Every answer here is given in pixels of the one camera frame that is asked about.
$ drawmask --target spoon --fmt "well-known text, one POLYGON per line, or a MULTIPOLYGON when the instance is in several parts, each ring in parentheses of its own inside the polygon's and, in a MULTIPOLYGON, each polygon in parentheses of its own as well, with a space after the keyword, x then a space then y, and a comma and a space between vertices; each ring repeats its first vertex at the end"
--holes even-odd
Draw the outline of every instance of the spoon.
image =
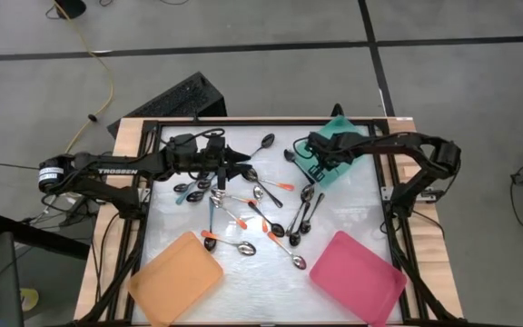
POLYGON ((261 139, 261 145, 260 147, 253 152, 253 154, 250 154, 250 157, 253 157, 254 154, 258 153, 261 149, 267 149, 273 144, 273 140, 276 138, 276 135, 274 134, 267 134, 263 136, 261 139))
POLYGON ((292 150, 288 150, 288 149, 284 149, 283 150, 283 156, 284 158, 286 158, 286 161, 288 163, 293 163, 295 164, 299 169, 300 171, 304 174, 304 176, 306 176, 306 178, 308 179, 308 182, 310 182, 311 184, 314 184, 316 182, 314 182, 313 179, 311 179, 308 174, 306 172, 304 172, 304 170, 300 167, 300 165, 298 163, 296 163, 296 154, 294 153, 294 151, 292 150))
POLYGON ((189 188, 189 184, 180 183, 173 187, 173 191, 175 191, 177 193, 184 193, 187 191, 188 188, 189 188))
POLYGON ((229 215, 233 218, 233 220, 235 220, 235 222, 236 222, 237 224, 240 225, 240 227, 241 227, 242 229, 247 229, 247 224, 246 224, 243 220, 237 218, 237 217, 235 216, 235 214, 233 214, 233 213, 231 213, 229 210, 225 209, 225 208, 223 207, 223 204, 222 204, 222 203, 219 203, 219 202, 216 202, 216 201, 212 201, 212 202, 213 202, 213 205, 215 205, 215 208, 217 208, 217 209, 220 209, 220 208, 223 209, 227 214, 229 214, 229 215))
POLYGON ((288 191, 293 191, 294 190, 294 185, 292 185, 292 184, 272 182, 272 181, 264 180, 264 179, 261 179, 261 178, 258 178, 258 180, 260 182, 264 182, 264 183, 268 183, 268 184, 272 184, 272 185, 278 186, 278 187, 280 187, 280 188, 282 188, 284 190, 288 190, 288 191))
POLYGON ((183 203, 183 200, 185 199, 185 197, 187 197, 187 194, 193 189, 193 187, 197 184, 197 182, 191 182, 187 185, 187 190, 185 192, 183 192, 183 194, 179 195, 179 197, 177 198, 177 200, 175 201, 175 203, 177 203, 177 205, 181 205, 181 203, 183 203))
POLYGON ((270 191, 268 191, 268 189, 266 189, 265 187, 263 187, 262 183, 260 183, 260 181, 258 180, 258 174, 257 172, 255 171, 255 169, 250 169, 248 170, 247 172, 244 172, 242 173, 242 176, 243 178, 245 178, 247 181, 250 181, 250 182, 256 182, 262 189, 264 192, 266 192, 268 194, 268 196, 270 197, 270 199, 276 204, 276 206, 278 208, 282 208, 283 207, 283 203, 278 200, 278 198, 276 198, 275 196, 273 196, 272 193, 270 193, 270 191))
POLYGON ((233 199, 233 200, 237 200, 239 202, 243 202, 243 203, 250 203, 250 202, 253 202, 254 204, 257 204, 257 200, 254 200, 254 199, 244 199, 244 198, 241 198, 241 197, 237 197, 237 196, 233 196, 231 194, 223 194, 221 195, 221 193, 219 192, 218 189, 212 189, 211 190, 211 193, 213 194, 213 196, 215 197, 220 197, 220 198, 223 198, 223 197, 228 197, 230 199, 233 199))
MULTIPOLYGON (((209 232, 213 233, 213 209, 215 208, 215 204, 213 203, 212 199, 209 199, 209 232)), ((215 244, 217 244, 217 241, 211 237, 205 237, 205 240, 203 241, 203 246, 205 246, 205 249, 207 251, 211 252, 215 248, 215 244)))
POLYGON ((197 188, 200 189, 200 190, 207 190, 210 187, 211 187, 211 180, 210 179, 199 181, 197 183, 197 188))
POLYGON ((233 245, 237 248, 237 251, 239 251, 239 253, 241 253, 243 255, 252 256, 256 253, 255 246, 253 246, 253 244, 251 244, 249 242, 245 242, 245 241, 241 241, 239 243, 228 242, 228 241, 222 240, 219 236, 215 235, 214 233, 209 233, 207 231, 201 231, 201 236, 210 238, 210 239, 214 239, 214 240, 217 240, 219 242, 223 242, 223 243, 226 243, 229 245, 233 245))
POLYGON ((294 219, 288 225, 288 229, 286 230, 286 235, 290 236, 291 231, 294 228, 294 224, 298 220, 298 215, 300 214, 301 208, 304 206, 304 203, 309 202, 313 196, 314 196, 314 184, 308 184, 308 185, 304 186, 304 188, 301 190, 301 193, 300 193, 300 199, 301 199, 300 208, 298 208, 298 212, 294 216, 294 219))
MULTIPOLYGON (((301 216, 301 222, 304 221, 304 217, 306 216, 306 213, 308 213, 308 210, 310 210, 310 202, 304 203, 304 213, 301 216)), ((290 238, 288 239, 291 246, 298 246, 301 242, 301 234, 300 234, 300 226, 298 226, 298 229, 295 233, 290 234, 290 238)))
POLYGON ((258 209, 258 207, 255 206, 255 204, 247 203, 247 205, 249 205, 250 208, 252 208, 258 215, 260 215, 261 218, 263 218, 263 220, 268 222, 272 233, 274 233, 278 237, 283 237, 283 235, 284 235, 283 227, 279 223, 270 222, 270 220, 263 215, 263 213, 260 211, 260 209, 258 209))
MULTIPOLYGON (((263 190, 261 189, 260 186, 258 186, 258 185, 253 186, 253 197, 258 201, 258 203, 262 199, 263 190)), ((263 230, 264 233, 268 232, 268 224, 265 222, 265 219, 261 219, 261 229, 263 230)))
POLYGON ((285 246, 283 246, 280 240, 278 240, 276 235, 274 235, 273 233, 268 233, 268 237, 270 237, 272 241, 276 242, 286 253, 290 255, 291 261, 298 269, 306 269, 306 261, 304 260, 304 258, 300 257, 299 255, 295 255, 290 250, 286 249, 285 246))
POLYGON ((318 208, 318 204, 324 200, 324 196, 326 196, 324 193, 320 193, 318 195, 318 200, 316 200, 316 204, 314 205, 314 209, 312 209, 312 212, 310 213, 310 217, 308 217, 308 220, 304 220, 302 218, 300 223, 300 231, 301 233, 308 233, 310 231, 311 225, 310 225, 310 219, 312 219, 312 216, 314 215, 314 212, 316 211, 316 208, 318 208))
POLYGON ((191 192, 191 193, 189 193, 189 195, 187 195, 187 202, 188 203, 199 202, 200 200, 203 199, 204 196, 205 196, 205 192, 203 192, 203 191, 191 192))

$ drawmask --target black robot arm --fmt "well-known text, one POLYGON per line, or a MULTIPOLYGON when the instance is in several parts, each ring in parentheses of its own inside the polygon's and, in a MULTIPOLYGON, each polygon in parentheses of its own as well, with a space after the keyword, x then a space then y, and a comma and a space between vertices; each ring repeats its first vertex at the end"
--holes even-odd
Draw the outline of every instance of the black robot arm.
MULTIPOLYGON (((455 176, 461 165, 459 158, 461 150, 453 142, 418 133, 367 137, 347 132, 334 134, 330 139, 317 133, 310 133, 305 150, 318 161, 311 169, 314 178, 323 176, 322 171, 330 171, 342 163, 352 164, 354 159, 363 154, 406 154, 413 158, 419 164, 420 170, 408 182, 396 185, 390 199, 385 202, 385 210, 389 210, 393 217, 400 219, 406 219, 411 215, 417 195, 437 179, 455 176), (423 146, 432 148, 429 156, 423 151, 423 146)), ((390 231, 389 236, 392 256, 410 277, 413 286, 437 319, 454 322, 456 325, 467 325, 465 320, 453 316, 435 298, 420 278, 413 266, 414 263, 400 248, 395 233, 390 231)))
POLYGON ((352 161, 363 154, 406 154, 420 166, 419 172, 408 182, 400 183, 390 197, 392 213, 409 217, 417 195, 438 179, 450 178, 460 166, 461 150, 453 142, 439 137, 419 133, 397 133, 385 136, 362 136, 358 133, 334 134, 330 139, 310 133, 306 150, 318 160, 318 175, 322 170, 330 171, 341 163, 352 161), (432 147, 427 156, 422 146, 432 147))
POLYGON ((117 188, 104 183, 103 175, 139 175, 152 181, 166 181, 174 173, 217 173, 219 189, 225 180, 252 168, 245 162, 250 156, 240 154, 225 145, 222 130, 200 134, 209 139, 201 151, 196 135, 182 134, 171 138, 154 154, 140 157, 62 154, 40 163, 39 188, 48 195, 74 192, 112 203, 121 218, 139 219, 146 215, 138 191, 131 186, 117 188))

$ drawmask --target pink tray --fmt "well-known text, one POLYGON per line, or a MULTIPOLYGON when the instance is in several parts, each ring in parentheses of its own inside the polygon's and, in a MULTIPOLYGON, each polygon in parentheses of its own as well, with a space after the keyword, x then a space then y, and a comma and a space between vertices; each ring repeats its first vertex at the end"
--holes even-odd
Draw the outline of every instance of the pink tray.
POLYGON ((372 325, 385 324, 407 283, 399 270, 342 231, 314 264, 310 278, 372 325))

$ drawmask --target wire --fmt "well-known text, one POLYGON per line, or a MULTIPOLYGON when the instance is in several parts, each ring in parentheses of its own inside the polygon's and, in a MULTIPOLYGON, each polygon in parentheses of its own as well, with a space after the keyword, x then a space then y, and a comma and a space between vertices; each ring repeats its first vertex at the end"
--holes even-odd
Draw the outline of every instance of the wire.
MULTIPOLYGON (((516 173, 512 174, 511 177, 513 178, 514 176, 519 175, 522 172, 522 170, 523 165, 518 169, 516 173)), ((516 210, 516 204, 514 203, 514 185, 514 180, 512 179, 512 181, 509 184, 509 201, 512 204, 512 210, 514 211, 514 216, 516 216, 516 220, 523 227, 523 222, 521 221, 521 219, 519 219, 518 211, 516 210)))
POLYGON ((94 258, 94 270, 96 271, 96 298, 95 301, 98 302, 100 300, 100 293, 98 292, 98 288, 100 288, 100 270, 98 269, 98 260, 96 259, 96 247, 94 246, 94 222, 90 220, 90 223, 92 224, 92 235, 90 236, 90 247, 92 247, 92 256, 94 258))
POLYGON ((100 266, 98 269, 98 282, 96 283, 96 299, 100 299, 100 294, 102 293, 102 288, 100 287, 100 276, 102 275, 102 260, 104 257, 104 246, 106 243, 106 235, 108 234, 108 231, 110 230, 110 226, 113 224, 114 219, 118 217, 118 213, 115 213, 114 216, 110 219, 110 222, 108 222, 108 225, 106 225, 106 230, 104 230, 104 235, 102 236, 102 241, 100 243, 100 260, 98 261, 98 265, 100 266))
MULTIPOLYGON (((383 233, 383 234, 386 235, 386 234, 387 234, 386 229, 385 229, 384 231, 382 230, 382 226, 384 226, 384 224, 385 224, 385 222, 383 221, 383 222, 379 225, 379 231, 380 231, 381 233, 383 233)), ((400 225, 398 225, 397 228, 395 229, 395 233, 398 232, 399 229, 400 229, 400 225)))
POLYGON ((16 263, 20 258, 22 258, 23 256, 25 256, 27 253, 29 253, 30 251, 32 251, 34 249, 34 247, 31 247, 27 250, 25 250, 24 253, 21 253, 19 254, 18 256, 16 256, 10 263, 6 264, 5 267, 3 267, 1 270, 0 270, 0 276, 5 272, 5 270, 7 270, 7 268, 9 268, 10 266, 12 266, 14 263, 16 263))
MULTIPOLYGON (((108 66, 102 61, 102 59, 100 59, 98 56, 96 56, 96 54, 94 54, 94 52, 92 50, 90 50, 90 46, 88 45, 88 43, 86 42, 86 40, 84 39, 84 36, 82 35, 82 33, 80 32, 80 29, 78 29, 78 26, 72 21, 72 19, 70 19, 70 17, 68 16, 68 14, 65 12, 65 10, 57 3, 56 0, 54 0, 54 6, 57 8, 57 10, 59 10, 62 15, 64 15, 65 19, 70 23, 70 25, 72 25, 72 28, 75 30, 76 33, 78 33, 78 36, 80 36, 80 40, 82 41, 82 45, 84 45, 84 48, 86 49, 86 52, 94 59, 98 60, 98 62, 104 67, 104 70, 106 71, 106 73, 108 74, 108 81, 110 83, 110 95, 108 95, 108 99, 106 99, 106 101, 104 102, 104 104, 100 107, 100 109, 98 111, 96 111, 94 113, 94 116, 98 115, 98 114, 101 114, 106 108, 108 108, 108 105, 110 105, 110 103, 112 102, 113 100, 113 97, 114 97, 114 79, 113 79, 113 72, 110 70, 110 68, 108 68, 108 66)), ((90 119, 88 119, 88 121, 80 128, 80 130, 78 131, 78 133, 76 133, 76 135, 74 136, 74 138, 72 139, 72 141, 70 141, 70 143, 68 144, 68 146, 66 147, 65 149, 65 152, 66 153, 69 153, 70 150, 72 149, 72 147, 74 146, 74 144, 76 143, 76 141, 78 140, 78 138, 80 138, 80 135, 82 135, 82 133, 84 132, 84 130, 86 129, 86 127, 88 127, 88 125, 90 124, 90 122, 92 122, 90 119)))
POLYGON ((35 168, 35 167, 22 166, 19 164, 10 164, 10 163, 0 163, 0 166, 13 167, 13 168, 19 168, 19 169, 40 170, 39 168, 35 168))
POLYGON ((440 223, 438 223, 437 221, 435 221, 434 219, 432 219, 431 217, 423 214, 423 213, 419 213, 419 212, 416 212, 413 210, 414 213, 418 214, 421 218, 424 218, 426 219, 427 221, 429 221, 430 223, 436 225, 440 230, 441 230, 441 234, 443 235, 443 239, 445 240, 445 230, 443 229, 443 226, 441 226, 440 223))
POLYGON ((180 2, 180 3, 170 3, 170 2, 168 2, 168 1, 164 1, 164 0, 159 0, 159 1, 162 2, 162 3, 164 3, 164 4, 167 4, 167 5, 184 5, 184 4, 186 4, 186 3, 189 2, 189 0, 185 0, 185 1, 180 2))
POLYGON ((54 10, 54 8, 55 8, 55 5, 52 5, 52 7, 45 12, 45 17, 47 19, 60 19, 60 16, 56 16, 56 17, 50 16, 50 13, 52 12, 52 10, 54 10))

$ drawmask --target orange tray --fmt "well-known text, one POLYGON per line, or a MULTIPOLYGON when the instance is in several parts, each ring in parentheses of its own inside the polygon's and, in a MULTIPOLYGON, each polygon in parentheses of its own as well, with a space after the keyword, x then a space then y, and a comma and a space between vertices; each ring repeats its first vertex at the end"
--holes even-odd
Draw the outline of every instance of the orange tray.
POLYGON ((195 234, 184 233, 127 284, 152 326, 168 326, 223 276, 195 234))

